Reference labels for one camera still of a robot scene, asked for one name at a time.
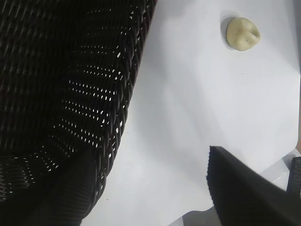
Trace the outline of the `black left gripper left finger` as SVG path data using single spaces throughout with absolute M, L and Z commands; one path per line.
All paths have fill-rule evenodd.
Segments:
M 95 152 L 75 157 L 52 182 L 50 193 L 22 223 L 23 226 L 79 226 L 92 207 L 96 183 Z

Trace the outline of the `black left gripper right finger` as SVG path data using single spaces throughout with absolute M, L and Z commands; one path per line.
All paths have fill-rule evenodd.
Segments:
M 207 185 L 223 226 L 299 226 L 301 200 L 247 167 L 220 146 L 211 146 Z

